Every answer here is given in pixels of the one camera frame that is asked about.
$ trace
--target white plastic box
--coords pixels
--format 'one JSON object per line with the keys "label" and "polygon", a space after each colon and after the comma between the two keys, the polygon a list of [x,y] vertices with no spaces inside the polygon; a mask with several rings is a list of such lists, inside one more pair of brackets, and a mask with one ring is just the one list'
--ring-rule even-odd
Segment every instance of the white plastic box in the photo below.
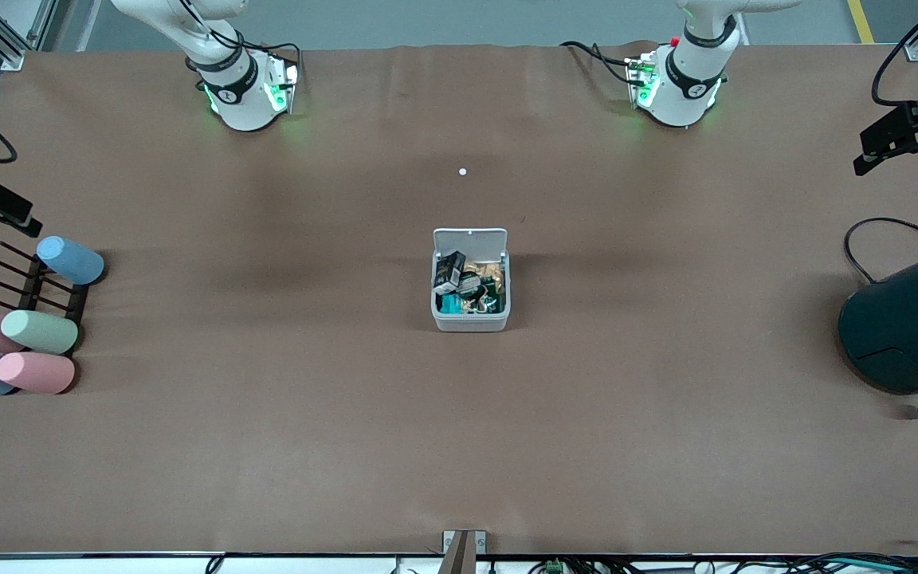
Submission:
{"label": "white plastic box", "polygon": [[434,268],[443,254],[459,250],[466,254],[466,261],[477,264],[502,264],[505,273],[505,306],[502,313],[494,315],[447,315],[437,310],[437,297],[430,294],[430,313],[438,329],[460,333],[489,333],[505,329],[512,309],[512,273],[509,269],[509,232],[502,228],[491,229],[436,229],[434,230],[434,254],[430,258],[430,280],[434,283]]}

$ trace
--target green foam cylinder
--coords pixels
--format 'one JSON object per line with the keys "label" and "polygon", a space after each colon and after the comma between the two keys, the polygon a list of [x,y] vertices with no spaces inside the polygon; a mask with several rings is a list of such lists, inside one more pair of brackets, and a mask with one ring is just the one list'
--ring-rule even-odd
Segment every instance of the green foam cylinder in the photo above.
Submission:
{"label": "green foam cylinder", "polygon": [[62,316],[37,310],[14,310],[2,320],[2,334],[35,352],[62,355],[73,348],[80,329]]}

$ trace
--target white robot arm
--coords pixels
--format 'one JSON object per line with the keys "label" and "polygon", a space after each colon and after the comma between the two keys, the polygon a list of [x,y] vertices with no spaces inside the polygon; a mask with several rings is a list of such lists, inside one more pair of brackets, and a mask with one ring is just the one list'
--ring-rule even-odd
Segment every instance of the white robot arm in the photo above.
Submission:
{"label": "white robot arm", "polygon": [[664,45],[630,65],[630,99],[668,126],[696,123],[714,105],[725,63],[739,46],[735,14],[773,12],[802,0],[675,0],[685,11],[685,31],[676,45]]}
{"label": "white robot arm", "polygon": [[251,132],[291,112],[298,66],[252,45],[225,18],[248,0],[112,0],[117,10],[164,33],[189,56],[227,126]]}

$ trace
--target yellow floor stripe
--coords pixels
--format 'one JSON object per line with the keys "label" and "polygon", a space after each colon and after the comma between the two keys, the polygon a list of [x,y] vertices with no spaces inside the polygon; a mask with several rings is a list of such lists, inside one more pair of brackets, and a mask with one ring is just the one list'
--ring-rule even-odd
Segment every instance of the yellow floor stripe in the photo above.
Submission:
{"label": "yellow floor stripe", "polygon": [[859,41],[863,44],[873,44],[873,33],[870,32],[870,22],[866,21],[866,12],[863,11],[863,3],[860,0],[849,0],[849,12],[852,12],[853,22],[856,22],[856,32],[859,33]]}

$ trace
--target brown paper tablecloth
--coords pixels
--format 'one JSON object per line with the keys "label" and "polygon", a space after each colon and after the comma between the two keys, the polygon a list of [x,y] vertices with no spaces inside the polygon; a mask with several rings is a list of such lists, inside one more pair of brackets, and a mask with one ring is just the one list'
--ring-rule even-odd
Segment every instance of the brown paper tablecloth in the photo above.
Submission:
{"label": "brown paper tablecloth", "polygon": [[[309,53],[254,134],[181,53],[30,54],[0,182],[112,271],[80,385],[0,397],[0,551],[917,551],[918,397],[834,343],[845,229],[918,222],[918,156],[852,173],[886,50],[739,49],[688,131],[565,49]],[[436,331],[437,226],[509,230],[505,332]]]}

